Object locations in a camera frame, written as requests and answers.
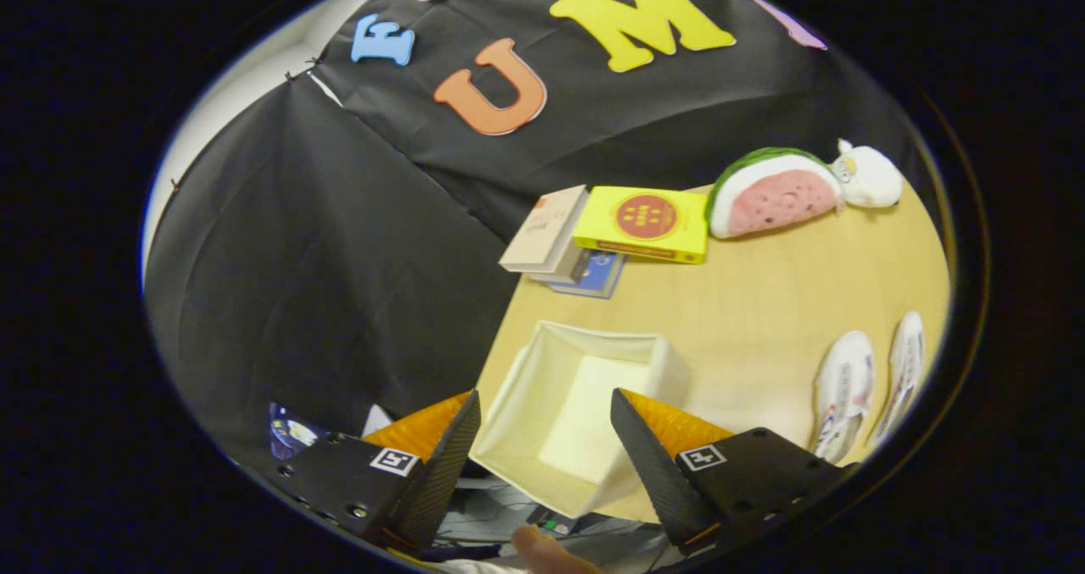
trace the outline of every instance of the open box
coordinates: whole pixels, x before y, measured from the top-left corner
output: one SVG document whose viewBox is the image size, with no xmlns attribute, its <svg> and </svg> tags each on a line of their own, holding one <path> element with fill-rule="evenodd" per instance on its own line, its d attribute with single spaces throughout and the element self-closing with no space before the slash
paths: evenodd
<svg viewBox="0 0 1085 574">
<path fill-rule="evenodd" d="M 538 322 L 470 456 L 540 505 L 582 516 L 640 483 L 610 423 L 613 390 L 680 408 L 688 381 L 689 369 L 663 335 Z"/>
</svg>

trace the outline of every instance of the yellow letter m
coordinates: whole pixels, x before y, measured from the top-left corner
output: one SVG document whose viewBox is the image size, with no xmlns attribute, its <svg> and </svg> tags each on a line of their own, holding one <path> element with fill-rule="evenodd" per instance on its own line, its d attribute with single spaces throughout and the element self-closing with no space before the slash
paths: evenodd
<svg viewBox="0 0 1085 574">
<path fill-rule="evenodd" d="M 652 63 L 653 52 L 638 48 L 629 37 L 666 55 L 675 53 L 671 25 L 681 33 L 681 44 L 690 50 L 720 49 L 735 44 L 735 37 L 718 28 L 689 0 L 633 0 L 634 5 L 613 0 L 559 0 L 550 7 L 554 17 L 570 17 L 611 55 L 614 72 L 628 72 Z"/>
</svg>

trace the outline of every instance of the table surface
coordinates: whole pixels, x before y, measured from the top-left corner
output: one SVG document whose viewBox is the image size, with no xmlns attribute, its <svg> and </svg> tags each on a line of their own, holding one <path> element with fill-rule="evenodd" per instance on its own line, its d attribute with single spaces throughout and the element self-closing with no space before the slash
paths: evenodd
<svg viewBox="0 0 1085 574">
<path fill-rule="evenodd" d="M 478 378 L 480 404 L 485 418 L 538 320 L 661 333 L 691 369 L 684 410 L 730 432 L 768 428 L 807 447 L 821 358 L 838 337 L 861 330 L 875 348 L 871 414 L 844 465 L 871 454 L 867 439 L 886 404 L 896 323 L 912 308 L 922 316 L 929 369 L 948 307 L 945 253 L 906 183 L 895 207 L 846 207 L 771 233 L 710 238 L 703 265 L 628 257 L 609 301 L 521 278 Z M 643 486 L 599 512 L 659 521 Z"/>
</svg>

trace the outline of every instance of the book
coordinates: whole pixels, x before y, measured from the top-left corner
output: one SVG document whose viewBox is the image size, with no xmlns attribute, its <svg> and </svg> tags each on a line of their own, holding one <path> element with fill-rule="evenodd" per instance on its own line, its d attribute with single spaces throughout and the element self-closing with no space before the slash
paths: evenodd
<svg viewBox="0 0 1085 574">
<path fill-rule="evenodd" d="M 593 251 L 580 281 L 574 285 L 547 284 L 553 292 L 574 293 L 592 298 L 610 298 L 614 295 L 617 280 L 622 276 L 626 256 L 613 252 Z"/>
<path fill-rule="evenodd" d="M 699 265 L 709 247 L 707 202 L 697 192 L 596 187 L 573 241 L 583 248 Z"/>
<path fill-rule="evenodd" d="M 533 279 L 575 284 L 589 256 L 573 242 L 573 229 L 587 200 L 585 184 L 539 196 L 498 264 Z"/>
</svg>

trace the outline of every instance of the human hand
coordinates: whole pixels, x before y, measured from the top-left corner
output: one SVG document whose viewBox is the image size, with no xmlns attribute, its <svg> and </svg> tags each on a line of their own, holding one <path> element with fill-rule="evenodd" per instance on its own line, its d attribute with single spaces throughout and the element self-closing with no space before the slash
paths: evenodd
<svg viewBox="0 0 1085 574">
<path fill-rule="evenodd" d="M 535 525 L 523 525 L 512 532 L 512 546 L 527 564 L 529 574 L 600 574 L 595 564 L 571 554 Z"/>
</svg>

